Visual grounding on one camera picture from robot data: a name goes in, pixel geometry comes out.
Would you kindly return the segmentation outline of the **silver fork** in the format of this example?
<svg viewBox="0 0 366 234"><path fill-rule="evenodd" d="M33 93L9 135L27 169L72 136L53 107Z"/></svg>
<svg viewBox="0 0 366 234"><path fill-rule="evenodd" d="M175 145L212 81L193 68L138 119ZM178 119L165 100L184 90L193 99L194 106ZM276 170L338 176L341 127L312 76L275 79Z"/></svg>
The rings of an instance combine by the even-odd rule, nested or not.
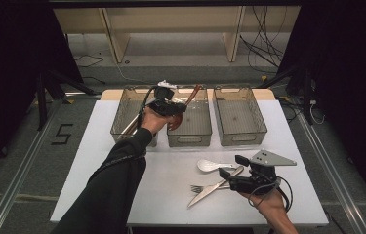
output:
<svg viewBox="0 0 366 234"><path fill-rule="evenodd" d="M223 185L207 185L207 186L199 186L199 185L191 185L190 186L190 190L194 193L201 193L202 191L209 191L209 190L215 190L215 189L228 189L229 185L228 184L223 184Z"/></svg>

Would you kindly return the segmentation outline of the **clear grey plastic bin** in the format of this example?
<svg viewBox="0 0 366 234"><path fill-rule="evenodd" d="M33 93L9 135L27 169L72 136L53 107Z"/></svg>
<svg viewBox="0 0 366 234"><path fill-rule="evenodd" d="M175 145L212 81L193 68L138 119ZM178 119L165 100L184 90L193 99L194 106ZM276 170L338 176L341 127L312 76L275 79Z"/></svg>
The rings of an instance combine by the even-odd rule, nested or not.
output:
<svg viewBox="0 0 366 234"><path fill-rule="evenodd" d="M136 116L139 116L140 118L140 112L142 105L144 104L144 100L150 100L153 98L153 92L150 92L148 95L148 91L148 86L126 87L123 90L110 130L115 142L133 136L121 137L120 133Z"/></svg>
<svg viewBox="0 0 366 234"><path fill-rule="evenodd" d="M267 127L251 88L218 85L213 91L213 105L221 146L263 142Z"/></svg>
<svg viewBox="0 0 366 234"><path fill-rule="evenodd" d="M170 147L207 147L210 145L212 125L207 89L200 85L191 100L182 123L173 131L167 132Z"/></svg>

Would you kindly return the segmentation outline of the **black metal stand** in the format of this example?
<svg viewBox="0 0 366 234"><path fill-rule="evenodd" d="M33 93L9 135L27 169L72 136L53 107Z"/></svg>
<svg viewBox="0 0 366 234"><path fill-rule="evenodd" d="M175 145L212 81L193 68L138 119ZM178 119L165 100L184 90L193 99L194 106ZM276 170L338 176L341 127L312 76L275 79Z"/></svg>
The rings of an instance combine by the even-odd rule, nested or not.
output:
<svg viewBox="0 0 366 234"><path fill-rule="evenodd" d="M288 78L286 93L292 96L303 97L303 115L310 125L313 124L310 114L312 87L309 69L305 65L292 65L289 68L278 72L272 79L264 81L258 86L258 89L267 89L277 82Z"/></svg>
<svg viewBox="0 0 366 234"><path fill-rule="evenodd" d="M96 92L56 70L43 70L36 79L36 94L39 106L39 131L45 127L45 124L48 120L46 92L48 92L51 97L56 100L64 99L66 97L66 92L62 89L61 83L65 83L90 96L100 94L100 92Z"/></svg>

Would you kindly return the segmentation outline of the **person's right hand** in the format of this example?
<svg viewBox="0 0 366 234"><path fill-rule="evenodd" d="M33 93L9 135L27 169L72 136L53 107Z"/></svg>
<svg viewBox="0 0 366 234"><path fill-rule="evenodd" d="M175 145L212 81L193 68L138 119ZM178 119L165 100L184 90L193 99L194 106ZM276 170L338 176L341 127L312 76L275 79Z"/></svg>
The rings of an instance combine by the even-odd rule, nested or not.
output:
<svg viewBox="0 0 366 234"><path fill-rule="evenodd" d="M272 226L283 225L289 220L283 198L276 189L263 196L248 193L242 193L242 196L247 198Z"/></svg>

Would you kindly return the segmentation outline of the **brown wooden spoon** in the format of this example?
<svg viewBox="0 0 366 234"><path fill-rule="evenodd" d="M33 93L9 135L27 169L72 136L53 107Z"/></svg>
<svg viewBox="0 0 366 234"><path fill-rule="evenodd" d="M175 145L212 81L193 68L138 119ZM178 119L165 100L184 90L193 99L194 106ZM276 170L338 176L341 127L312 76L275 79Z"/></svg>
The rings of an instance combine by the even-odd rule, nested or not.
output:
<svg viewBox="0 0 366 234"><path fill-rule="evenodd" d="M190 94L189 98L187 99L187 101L185 102L185 106L189 106L189 104L191 103L191 101L195 98L195 96L197 95L198 91L200 90L201 86L199 84L197 84L192 93ZM180 124L182 123L183 121L183 114L182 113L179 113L179 114L176 114L176 115L173 115L172 116L172 121L167 125L167 128L170 130L170 131L173 131L175 129L177 129Z"/></svg>

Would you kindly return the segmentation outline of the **white table cover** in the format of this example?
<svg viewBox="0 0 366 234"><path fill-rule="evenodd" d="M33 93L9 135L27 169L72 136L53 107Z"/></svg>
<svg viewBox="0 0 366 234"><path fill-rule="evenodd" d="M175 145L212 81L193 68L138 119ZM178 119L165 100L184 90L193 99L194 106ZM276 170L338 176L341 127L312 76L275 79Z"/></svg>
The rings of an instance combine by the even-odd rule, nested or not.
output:
<svg viewBox="0 0 366 234"><path fill-rule="evenodd" d="M104 161L114 144L110 127L119 102L99 100L78 147L61 195L51 216L58 222L87 184L90 175ZM146 154L147 167L131 208L131 226L251 226L265 223L259 212L246 198L229 189L218 189L194 205L192 185L210 185L221 178L217 172L201 173L197 161L208 159L232 163L236 154L247 158L265 149L297 162L295 166L280 166L276 173L285 181L281 188L293 195L288 216L297 226L324 226L328 219L320 204L305 164L276 100L258 102L267 133L260 145L223 147L219 133L213 130L208 147L171 148L167 134L158 134L157 145Z"/></svg>

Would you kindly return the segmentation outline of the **silver table knife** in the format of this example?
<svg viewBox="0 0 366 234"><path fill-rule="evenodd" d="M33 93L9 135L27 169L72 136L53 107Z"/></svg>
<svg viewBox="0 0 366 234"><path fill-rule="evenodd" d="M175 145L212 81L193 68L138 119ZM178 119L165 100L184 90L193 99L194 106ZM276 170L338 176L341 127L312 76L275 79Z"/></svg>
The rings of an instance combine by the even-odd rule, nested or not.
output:
<svg viewBox="0 0 366 234"><path fill-rule="evenodd" d="M237 176L240 173L242 173L244 170L243 166L239 166L237 167L233 172L230 173L231 176ZM223 185L224 183L227 182L227 179L223 179L215 184L212 185ZM212 192L214 192L215 190L209 190L209 191L202 191L201 193L197 194L187 205L188 208L192 207L193 205L195 205L196 203L198 203L199 201L201 201L202 199L204 199L205 197L207 197L209 194L211 194Z"/></svg>

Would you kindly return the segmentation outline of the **person's left hand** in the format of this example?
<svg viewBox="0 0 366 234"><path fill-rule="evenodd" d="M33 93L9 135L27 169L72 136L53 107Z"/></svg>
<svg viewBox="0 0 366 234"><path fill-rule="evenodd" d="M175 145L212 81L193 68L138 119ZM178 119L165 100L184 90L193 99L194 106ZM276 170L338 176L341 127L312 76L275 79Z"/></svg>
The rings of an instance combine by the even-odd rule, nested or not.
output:
<svg viewBox="0 0 366 234"><path fill-rule="evenodd" d="M172 117L159 115L151 108L146 107L144 109L141 127L149 130L154 135L172 121Z"/></svg>

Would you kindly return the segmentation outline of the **dark curtain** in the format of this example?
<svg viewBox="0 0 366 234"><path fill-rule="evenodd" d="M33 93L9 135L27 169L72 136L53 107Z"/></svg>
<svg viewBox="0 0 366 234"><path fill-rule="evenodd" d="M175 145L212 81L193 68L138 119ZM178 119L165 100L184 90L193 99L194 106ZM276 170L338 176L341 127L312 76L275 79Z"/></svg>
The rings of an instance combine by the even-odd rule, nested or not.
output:
<svg viewBox="0 0 366 234"><path fill-rule="evenodd" d="M280 69L303 61L315 95L366 182L366 0L300 0Z"/></svg>
<svg viewBox="0 0 366 234"><path fill-rule="evenodd" d="M83 81L48 0L0 0L0 151L47 70Z"/></svg>

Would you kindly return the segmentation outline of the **aluminium floor rail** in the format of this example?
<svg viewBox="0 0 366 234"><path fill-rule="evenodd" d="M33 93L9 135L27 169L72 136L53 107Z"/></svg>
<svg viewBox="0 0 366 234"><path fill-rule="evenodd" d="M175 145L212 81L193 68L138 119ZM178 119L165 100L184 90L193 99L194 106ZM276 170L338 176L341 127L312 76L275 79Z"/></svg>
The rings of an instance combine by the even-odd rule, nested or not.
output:
<svg viewBox="0 0 366 234"><path fill-rule="evenodd" d="M5 190L0 192L0 229L16 201L20 189L36 159L44 138L49 132L54 117L62 105L61 100L54 100L49 106L47 120L39 129L34 129L34 135L25 140L28 148L20 153L20 162L12 175L7 176L8 184Z"/></svg>
<svg viewBox="0 0 366 234"><path fill-rule="evenodd" d="M322 141L320 140L315 129L306 121L303 114L298 116L299 122L305 135L308 138L316 157L319 160L321 167L323 168L326 176L328 177L333 190L340 201L340 204L348 218L354 232L356 234L366 234L366 220L364 219L361 210L356 205L348 189L346 188L344 181L338 173L338 170L332 163L328 152L326 151Z"/></svg>

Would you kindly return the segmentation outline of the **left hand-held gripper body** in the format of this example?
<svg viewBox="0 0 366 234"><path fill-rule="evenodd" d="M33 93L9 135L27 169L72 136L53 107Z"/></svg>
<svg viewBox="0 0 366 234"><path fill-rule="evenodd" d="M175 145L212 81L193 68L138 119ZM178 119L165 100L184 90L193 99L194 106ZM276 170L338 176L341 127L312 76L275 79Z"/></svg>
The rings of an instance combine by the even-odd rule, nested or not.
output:
<svg viewBox="0 0 366 234"><path fill-rule="evenodd" d="M166 80L160 81L154 87L154 97L147 103L147 106L162 116L172 116L179 113L179 106L172 102L176 85Z"/></svg>

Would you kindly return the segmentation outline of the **white ceramic spoon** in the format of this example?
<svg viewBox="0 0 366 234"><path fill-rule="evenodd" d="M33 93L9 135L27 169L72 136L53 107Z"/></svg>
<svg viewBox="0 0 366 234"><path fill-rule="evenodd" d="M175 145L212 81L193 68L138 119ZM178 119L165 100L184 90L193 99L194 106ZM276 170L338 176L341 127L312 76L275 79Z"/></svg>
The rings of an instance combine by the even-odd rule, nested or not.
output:
<svg viewBox="0 0 366 234"><path fill-rule="evenodd" d="M235 166L229 163L216 163L209 160L201 159L197 161L197 167L202 172L212 172L218 168L234 169Z"/></svg>

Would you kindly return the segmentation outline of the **light wooden desk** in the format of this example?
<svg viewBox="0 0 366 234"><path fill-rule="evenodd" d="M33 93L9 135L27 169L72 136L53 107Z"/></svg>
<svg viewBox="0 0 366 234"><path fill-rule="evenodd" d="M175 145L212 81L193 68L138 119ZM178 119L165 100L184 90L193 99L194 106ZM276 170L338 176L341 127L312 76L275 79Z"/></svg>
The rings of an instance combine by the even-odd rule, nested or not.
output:
<svg viewBox="0 0 366 234"><path fill-rule="evenodd" d="M220 33L234 62L242 32L290 32L298 6L148 7L55 9L65 34L103 34L116 62L123 60L132 33Z"/></svg>

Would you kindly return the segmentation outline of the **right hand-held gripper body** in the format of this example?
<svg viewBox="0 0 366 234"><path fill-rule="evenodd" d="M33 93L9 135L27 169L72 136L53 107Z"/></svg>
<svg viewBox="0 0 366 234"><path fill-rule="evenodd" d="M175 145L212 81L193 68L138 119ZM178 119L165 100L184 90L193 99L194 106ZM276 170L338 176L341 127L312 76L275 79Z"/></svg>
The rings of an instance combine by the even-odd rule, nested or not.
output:
<svg viewBox="0 0 366 234"><path fill-rule="evenodd" d="M276 166L296 166L297 162L267 150L260 150L250 160L250 176L231 175L230 189L253 195L265 195L279 185Z"/></svg>

